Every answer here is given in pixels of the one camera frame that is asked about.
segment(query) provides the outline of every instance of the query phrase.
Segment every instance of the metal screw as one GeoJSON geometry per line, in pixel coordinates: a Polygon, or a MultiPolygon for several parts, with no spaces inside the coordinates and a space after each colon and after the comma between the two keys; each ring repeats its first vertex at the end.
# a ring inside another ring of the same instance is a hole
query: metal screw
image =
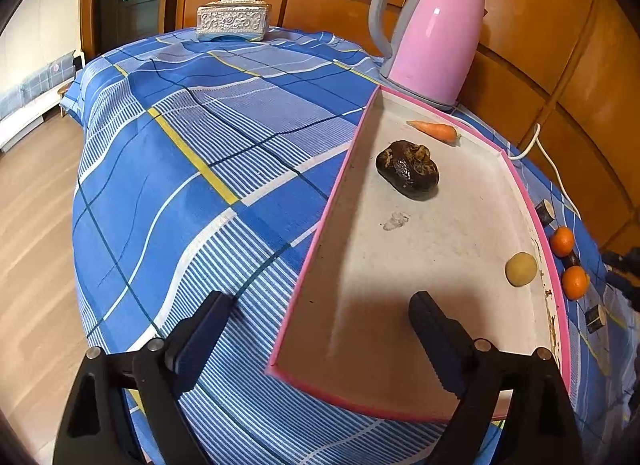
{"type": "Polygon", "coordinates": [[[162,346],[164,346],[164,341],[162,339],[151,339],[149,342],[146,343],[146,347],[150,350],[150,351],[158,351],[162,349],[162,346]]]}
{"type": "Polygon", "coordinates": [[[92,348],[89,348],[85,355],[88,359],[95,359],[100,353],[102,352],[102,350],[100,348],[98,348],[97,346],[93,346],[92,348]]]}
{"type": "Polygon", "coordinates": [[[546,348],[538,348],[536,350],[536,355],[538,355],[542,360],[551,360],[553,358],[553,353],[546,348]]]}
{"type": "Polygon", "coordinates": [[[487,339],[478,339],[474,342],[478,351],[487,352],[491,349],[491,343],[487,339]]]}

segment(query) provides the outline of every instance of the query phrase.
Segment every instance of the cable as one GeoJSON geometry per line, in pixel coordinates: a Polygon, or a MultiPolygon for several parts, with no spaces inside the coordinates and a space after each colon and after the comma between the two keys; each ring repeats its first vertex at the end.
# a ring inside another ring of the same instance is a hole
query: cable
{"type": "MultiPolygon", "coordinates": [[[[469,122],[467,122],[464,119],[461,119],[459,117],[455,117],[455,119],[457,121],[460,121],[463,124],[471,127],[472,129],[475,129],[478,133],[480,133],[478,128],[476,128],[473,124],[470,124],[469,122]]],[[[517,155],[517,156],[507,156],[507,158],[509,158],[509,160],[511,160],[512,162],[517,162],[518,160],[521,160],[525,156],[529,155],[529,152],[533,148],[534,144],[537,144],[538,148],[542,152],[542,155],[546,158],[546,161],[548,161],[548,163],[551,165],[551,167],[553,168],[554,172],[556,173],[556,178],[558,179],[558,187],[560,187],[560,190],[562,191],[562,194],[564,195],[564,198],[567,200],[567,202],[569,203],[571,208],[574,210],[575,215],[580,219],[580,221],[582,221],[582,216],[580,216],[580,211],[578,211],[578,207],[576,207],[575,203],[571,200],[571,198],[569,198],[569,193],[567,193],[566,189],[564,188],[564,184],[562,183],[562,179],[560,178],[560,173],[558,171],[558,168],[556,168],[556,165],[554,164],[554,161],[551,159],[551,157],[549,155],[546,154],[545,148],[543,148],[542,144],[540,143],[540,139],[538,138],[540,136],[540,129],[541,129],[540,128],[540,124],[538,124],[536,122],[536,124],[534,124],[533,137],[531,137],[529,145],[527,145],[527,147],[524,149],[524,151],[521,152],[519,155],[517,155]]]]}

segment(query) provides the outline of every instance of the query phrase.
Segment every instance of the orange carrot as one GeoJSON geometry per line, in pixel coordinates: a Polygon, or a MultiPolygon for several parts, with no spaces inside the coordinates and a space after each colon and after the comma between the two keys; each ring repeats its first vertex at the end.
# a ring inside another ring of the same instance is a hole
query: orange carrot
{"type": "Polygon", "coordinates": [[[418,131],[426,133],[430,137],[440,140],[441,142],[447,142],[448,144],[455,143],[458,140],[459,134],[453,126],[447,124],[433,124],[432,122],[423,122],[420,120],[408,121],[411,127],[416,128],[418,131]]]}

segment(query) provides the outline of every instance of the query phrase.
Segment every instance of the tablecloth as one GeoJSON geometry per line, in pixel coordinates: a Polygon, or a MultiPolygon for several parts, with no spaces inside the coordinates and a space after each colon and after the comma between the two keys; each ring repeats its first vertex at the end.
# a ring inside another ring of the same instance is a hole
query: tablecloth
{"type": "MultiPolygon", "coordinates": [[[[272,28],[261,42],[197,42],[186,29],[88,63],[63,98],[84,129],[73,204],[78,304],[90,345],[108,352],[166,336],[212,290],[237,307],[180,405],[217,464],[412,464],[441,424],[357,415],[265,376],[271,347],[340,165],[376,87],[380,59],[331,33],[272,28]]],[[[454,115],[518,151],[463,107],[454,115]]],[[[591,275],[566,302],[570,398],[588,461],[628,419],[638,318],[559,190],[515,163],[537,203],[575,234],[591,275]],[[584,312],[607,311],[588,333],[584,312]]],[[[562,270],[556,261],[559,271],[562,270]]],[[[162,463],[128,395],[140,442],[162,463]]],[[[479,461],[487,461],[493,425],[479,461]]]]}

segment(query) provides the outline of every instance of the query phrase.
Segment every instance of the tissue box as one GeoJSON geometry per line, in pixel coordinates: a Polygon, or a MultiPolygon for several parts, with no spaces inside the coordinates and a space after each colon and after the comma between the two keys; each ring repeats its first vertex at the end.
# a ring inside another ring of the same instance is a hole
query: tissue box
{"type": "Polygon", "coordinates": [[[196,37],[211,41],[221,36],[238,36],[260,41],[269,26],[271,5],[264,1],[217,1],[198,8],[196,37]]]}

